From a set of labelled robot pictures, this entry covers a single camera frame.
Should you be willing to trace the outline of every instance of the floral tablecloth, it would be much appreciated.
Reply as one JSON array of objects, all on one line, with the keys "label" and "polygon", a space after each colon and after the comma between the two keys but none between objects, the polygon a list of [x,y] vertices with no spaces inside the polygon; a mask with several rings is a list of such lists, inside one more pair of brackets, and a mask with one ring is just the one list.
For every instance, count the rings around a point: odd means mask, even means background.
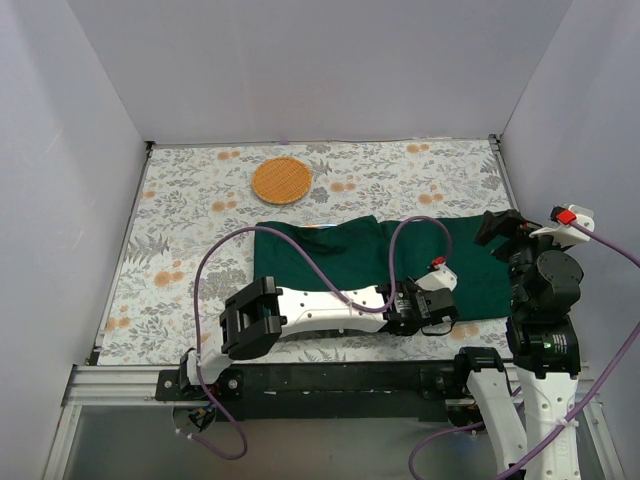
[{"label": "floral tablecloth", "polygon": [[[313,173],[309,193],[286,206],[262,202],[251,176],[293,156]],[[342,223],[373,214],[471,216],[509,208],[487,141],[414,140],[155,149],[125,262],[104,326],[99,365],[178,363],[194,346],[193,276],[223,235],[260,221]],[[252,280],[253,238],[236,237],[208,263],[201,285],[203,337],[223,301]],[[279,341],[255,363],[449,359],[464,345],[510,353],[503,320],[467,322],[446,337],[387,334]]]}]

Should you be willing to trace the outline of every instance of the red connector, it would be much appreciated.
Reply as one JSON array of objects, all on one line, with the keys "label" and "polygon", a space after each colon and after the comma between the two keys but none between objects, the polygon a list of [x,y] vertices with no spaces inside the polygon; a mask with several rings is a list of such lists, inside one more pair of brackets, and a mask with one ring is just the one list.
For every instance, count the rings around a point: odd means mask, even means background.
[{"label": "red connector", "polygon": [[569,225],[576,218],[578,217],[576,217],[576,214],[573,213],[571,210],[565,210],[563,212],[560,212],[558,215],[556,215],[556,220],[563,225]]}]

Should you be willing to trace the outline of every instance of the cable tie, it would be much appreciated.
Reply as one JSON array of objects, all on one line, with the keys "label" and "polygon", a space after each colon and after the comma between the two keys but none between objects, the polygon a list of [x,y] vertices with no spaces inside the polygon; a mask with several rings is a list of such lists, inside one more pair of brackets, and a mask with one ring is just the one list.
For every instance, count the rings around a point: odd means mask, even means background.
[{"label": "cable tie", "polygon": [[347,306],[349,307],[349,317],[353,315],[353,298],[347,297]]},{"label": "cable tie", "polygon": [[563,427],[578,427],[577,420],[567,420],[564,417],[558,417],[555,420],[544,420],[540,419],[540,423],[544,423],[546,425],[562,425]]}]

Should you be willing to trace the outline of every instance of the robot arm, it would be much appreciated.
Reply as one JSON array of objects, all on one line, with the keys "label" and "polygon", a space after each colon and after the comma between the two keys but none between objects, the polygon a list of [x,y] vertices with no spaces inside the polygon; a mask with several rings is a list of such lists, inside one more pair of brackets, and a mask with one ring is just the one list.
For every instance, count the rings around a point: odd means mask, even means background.
[{"label": "robot arm", "polygon": [[526,443],[519,418],[504,398],[497,352],[463,348],[456,357],[456,369],[480,407],[500,472],[526,453],[514,449],[512,442],[532,448],[563,423],[560,435],[527,465],[526,478],[580,478],[576,426],[566,424],[564,417],[574,407],[580,372],[578,340],[568,312],[580,298],[583,273],[564,251],[589,239],[568,223],[576,221],[592,231],[592,216],[593,212],[575,205],[557,207],[551,219],[558,225],[542,228],[515,210],[486,212],[476,236],[481,245],[498,235],[507,238],[493,254],[509,264],[512,302],[507,341],[524,397]]},{"label": "robot arm", "polygon": [[[206,384],[214,383],[235,360],[266,355],[278,338],[322,330],[359,330],[413,335],[420,328],[457,318],[452,290],[456,275],[442,262],[415,283],[397,282],[392,307],[381,313],[356,310],[331,292],[279,288],[273,277],[256,280],[225,302],[220,328],[202,346],[200,370]],[[370,286],[343,292],[354,303],[381,308],[391,288]],[[183,356],[180,385],[198,385],[195,350]]]}]

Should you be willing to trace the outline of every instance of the orange flower print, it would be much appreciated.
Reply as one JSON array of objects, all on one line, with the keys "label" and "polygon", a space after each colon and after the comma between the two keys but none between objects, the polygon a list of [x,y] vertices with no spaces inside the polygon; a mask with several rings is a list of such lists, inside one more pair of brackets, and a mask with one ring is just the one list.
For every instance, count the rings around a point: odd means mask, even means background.
[{"label": "orange flower print", "polygon": [[480,329],[477,325],[456,325],[451,331],[451,338],[454,340],[464,340],[465,338],[477,337]]},{"label": "orange flower print", "polygon": [[107,327],[105,328],[105,330],[107,332],[113,332],[115,328],[116,328],[116,319],[113,317],[109,317],[109,320],[107,320]]},{"label": "orange flower print", "polygon": [[153,283],[156,284],[156,287],[166,287],[169,285],[171,281],[171,274],[169,272],[158,272],[153,279]]}]

